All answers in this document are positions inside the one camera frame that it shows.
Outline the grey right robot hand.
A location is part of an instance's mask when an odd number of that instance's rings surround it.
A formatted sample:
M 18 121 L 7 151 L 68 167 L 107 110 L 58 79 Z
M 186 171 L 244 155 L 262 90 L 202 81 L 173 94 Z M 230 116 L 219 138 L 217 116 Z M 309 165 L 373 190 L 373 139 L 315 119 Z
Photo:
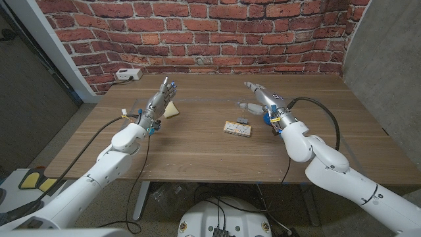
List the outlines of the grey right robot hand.
M 261 105 L 238 102 L 237 104 L 241 109 L 245 109 L 253 115 L 267 114 L 269 124 L 275 131 L 283 130 L 290 124 L 297 122 L 297 119 L 287 110 L 285 101 L 280 95 L 272 93 L 260 84 L 252 82 L 245 82 L 244 84 L 255 94 Z

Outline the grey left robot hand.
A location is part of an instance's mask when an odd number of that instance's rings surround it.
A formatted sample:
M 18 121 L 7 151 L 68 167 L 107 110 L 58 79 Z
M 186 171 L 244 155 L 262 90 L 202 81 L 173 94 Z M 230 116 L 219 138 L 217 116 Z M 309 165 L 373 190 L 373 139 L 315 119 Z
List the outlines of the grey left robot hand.
M 143 110 L 137 124 L 145 130 L 152 127 L 152 124 L 163 116 L 167 105 L 172 101 L 175 95 L 176 85 L 174 82 L 170 82 L 168 77 L 166 77 L 162 82 L 159 91 L 148 100 L 147 106 Z

